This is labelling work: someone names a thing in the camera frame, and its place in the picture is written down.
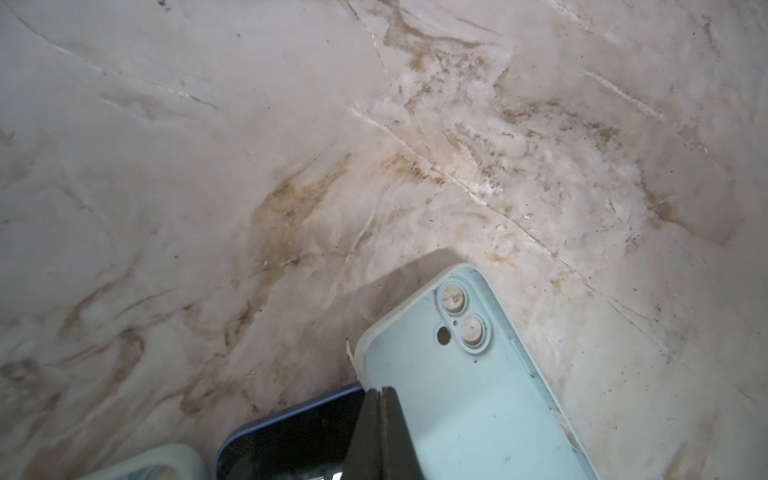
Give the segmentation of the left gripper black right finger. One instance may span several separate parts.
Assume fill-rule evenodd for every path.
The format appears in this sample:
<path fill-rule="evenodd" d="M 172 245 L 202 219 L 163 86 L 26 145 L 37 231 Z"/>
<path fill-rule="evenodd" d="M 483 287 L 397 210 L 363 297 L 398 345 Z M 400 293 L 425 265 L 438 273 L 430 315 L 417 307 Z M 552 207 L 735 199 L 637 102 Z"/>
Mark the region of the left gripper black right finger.
<path fill-rule="evenodd" d="M 381 475 L 386 480 L 424 480 L 403 410 L 392 387 L 381 392 Z"/>

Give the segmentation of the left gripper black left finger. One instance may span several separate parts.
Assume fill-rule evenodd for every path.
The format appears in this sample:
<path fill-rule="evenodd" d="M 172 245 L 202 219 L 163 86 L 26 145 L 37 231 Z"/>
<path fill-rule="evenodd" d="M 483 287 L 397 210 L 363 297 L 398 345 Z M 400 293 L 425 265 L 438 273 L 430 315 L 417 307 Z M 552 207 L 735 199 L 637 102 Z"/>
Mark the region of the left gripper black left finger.
<path fill-rule="evenodd" d="M 366 392 L 344 460 L 343 480 L 380 480 L 382 474 L 381 394 Z"/>

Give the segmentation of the light green phone case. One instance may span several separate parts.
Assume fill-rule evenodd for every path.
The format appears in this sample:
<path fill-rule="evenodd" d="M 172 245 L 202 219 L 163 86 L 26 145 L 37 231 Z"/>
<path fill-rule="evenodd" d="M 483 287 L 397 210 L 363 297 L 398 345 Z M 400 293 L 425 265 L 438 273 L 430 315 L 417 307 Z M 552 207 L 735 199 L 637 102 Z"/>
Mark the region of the light green phone case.
<path fill-rule="evenodd" d="M 567 416 L 484 275 L 457 264 L 369 327 L 353 365 L 393 388 L 428 479 L 593 479 Z"/>
<path fill-rule="evenodd" d="M 171 443 L 155 447 L 125 461 L 94 471 L 81 480 L 159 479 L 159 472 L 173 470 L 179 479 L 209 479 L 202 456 L 192 447 Z"/>

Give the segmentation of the black phone blue back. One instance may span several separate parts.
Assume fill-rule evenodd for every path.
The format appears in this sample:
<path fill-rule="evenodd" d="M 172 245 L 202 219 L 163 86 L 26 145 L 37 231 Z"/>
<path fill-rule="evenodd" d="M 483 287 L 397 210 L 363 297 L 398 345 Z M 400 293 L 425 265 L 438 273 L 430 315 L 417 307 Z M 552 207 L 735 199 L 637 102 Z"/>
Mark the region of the black phone blue back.
<path fill-rule="evenodd" d="M 212 477 L 340 479 L 364 398 L 355 382 L 237 428 Z"/>

